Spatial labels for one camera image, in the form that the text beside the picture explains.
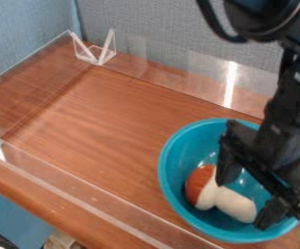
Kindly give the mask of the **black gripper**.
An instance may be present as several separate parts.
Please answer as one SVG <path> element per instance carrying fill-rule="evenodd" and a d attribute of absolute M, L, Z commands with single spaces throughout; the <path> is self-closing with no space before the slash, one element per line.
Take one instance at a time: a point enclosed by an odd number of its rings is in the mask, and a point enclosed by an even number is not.
<path fill-rule="evenodd" d="M 215 181 L 247 171 L 271 194 L 252 222 L 264 231 L 300 219 L 300 58 L 280 67 L 276 91 L 256 129 L 230 120 L 220 137 Z"/>

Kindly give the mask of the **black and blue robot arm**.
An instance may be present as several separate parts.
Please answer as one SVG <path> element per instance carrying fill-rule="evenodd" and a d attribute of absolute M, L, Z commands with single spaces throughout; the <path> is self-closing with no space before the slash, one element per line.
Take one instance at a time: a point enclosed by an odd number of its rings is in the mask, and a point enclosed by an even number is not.
<path fill-rule="evenodd" d="M 219 185 L 247 171 L 272 195 L 254 220 L 254 227 L 264 230 L 286 217 L 300 219 L 300 0 L 224 0 L 234 36 L 224 33 L 210 0 L 195 2 L 223 40 L 278 42 L 283 48 L 264 119 L 258 129 L 235 120 L 226 122 L 216 165 Z"/>

